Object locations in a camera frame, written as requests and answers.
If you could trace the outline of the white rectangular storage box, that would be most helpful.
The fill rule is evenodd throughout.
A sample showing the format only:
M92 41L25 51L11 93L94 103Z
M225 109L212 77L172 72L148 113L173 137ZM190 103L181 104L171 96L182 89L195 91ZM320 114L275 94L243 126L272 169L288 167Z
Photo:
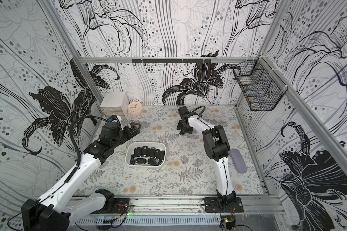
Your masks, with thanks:
M129 145L125 163L134 168L159 168L165 163L166 146L161 142L133 142Z

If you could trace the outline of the black car key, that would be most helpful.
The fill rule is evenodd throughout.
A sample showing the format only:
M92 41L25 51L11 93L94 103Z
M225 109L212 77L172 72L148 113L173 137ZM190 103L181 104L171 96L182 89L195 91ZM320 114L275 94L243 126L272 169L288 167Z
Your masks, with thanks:
M142 156L142 149L141 147L137 147L134 149L134 156L135 157L141 157Z
M131 165L135 165L135 164L136 164L136 159L135 159L135 156L134 156L134 155L131 155L130 164L131 164Z
M145 158L136 158L136 163L140 165L144 165L147 163L147 160Z
M165 158L165 151L161 151L161 153L159 155L159 159L164 160L164 158Z
M159 157L160 157L160 155L161 155L161 151L160 151L160 149L156 149L156 150L155 150L155 154L154 154L154 156L155 156L156 158L159 158Z
M154 156L155 156L155 151L156 151L156 148L155 148L155 147L150 148L150 150L149 150L149 156L150 156L150 157L154 157Z

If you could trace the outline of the black flip key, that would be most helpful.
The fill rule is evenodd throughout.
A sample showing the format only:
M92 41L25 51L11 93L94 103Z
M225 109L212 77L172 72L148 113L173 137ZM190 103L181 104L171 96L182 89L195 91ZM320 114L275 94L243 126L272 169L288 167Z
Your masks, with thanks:
M143 146L141 149L142 149L142 156L148 157L149 156L149 148L147 146Z

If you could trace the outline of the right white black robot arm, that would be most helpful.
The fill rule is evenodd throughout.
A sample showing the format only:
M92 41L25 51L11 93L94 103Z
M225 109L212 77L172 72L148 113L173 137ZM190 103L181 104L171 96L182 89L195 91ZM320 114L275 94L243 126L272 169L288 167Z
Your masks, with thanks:
M228 206L236 201L236 193L231 184L228 169L230 145L223 126L213 125L202 118L205 106L189 111L180 107L180 120L177 129L181 135L191 134L194 130L202 134L205 153L213 161L217 178L217 201L220 206Z

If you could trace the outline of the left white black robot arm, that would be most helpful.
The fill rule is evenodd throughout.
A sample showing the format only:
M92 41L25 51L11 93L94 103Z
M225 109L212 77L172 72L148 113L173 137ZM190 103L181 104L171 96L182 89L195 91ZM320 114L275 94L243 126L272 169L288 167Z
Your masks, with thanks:
M23 231L65 231L80 218L95 211L114 209L114 194L99 189L71 208L66 205L83 182L113 155L114 150L140 133L141 124L131 122L122 127L117 116L105 119L99 139L80 151L73 131L70 139L77 153L76 164L51 189L37 200L28 199L19 215Z

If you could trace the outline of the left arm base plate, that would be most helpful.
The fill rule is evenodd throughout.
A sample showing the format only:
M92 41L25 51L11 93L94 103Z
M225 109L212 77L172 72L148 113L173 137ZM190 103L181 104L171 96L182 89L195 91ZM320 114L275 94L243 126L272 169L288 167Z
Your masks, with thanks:
M103 212L113 214L125 214L130 205L129 198L110 198L106 200Z

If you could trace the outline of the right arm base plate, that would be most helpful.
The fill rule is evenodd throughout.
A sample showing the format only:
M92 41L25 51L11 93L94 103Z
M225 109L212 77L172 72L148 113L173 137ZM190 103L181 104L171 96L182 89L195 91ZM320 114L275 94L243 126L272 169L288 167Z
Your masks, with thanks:
M239 197L230 204L220 204L216 197L205 197L201 200L206 213L243 213L243 203Z

